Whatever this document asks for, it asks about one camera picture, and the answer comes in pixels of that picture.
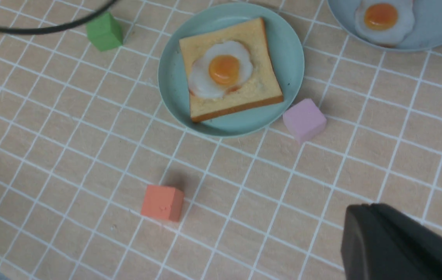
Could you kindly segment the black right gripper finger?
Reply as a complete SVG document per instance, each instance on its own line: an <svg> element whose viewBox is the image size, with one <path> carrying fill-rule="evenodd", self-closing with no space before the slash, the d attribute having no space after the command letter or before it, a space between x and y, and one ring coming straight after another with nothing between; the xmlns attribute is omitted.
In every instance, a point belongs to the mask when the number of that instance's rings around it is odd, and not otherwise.
<svg viewBox="0 0 442 280"><path fill-rule="evenodd" d="M341 257L347 280L442 280L442 236L384 203L347 207Z"/></svg>

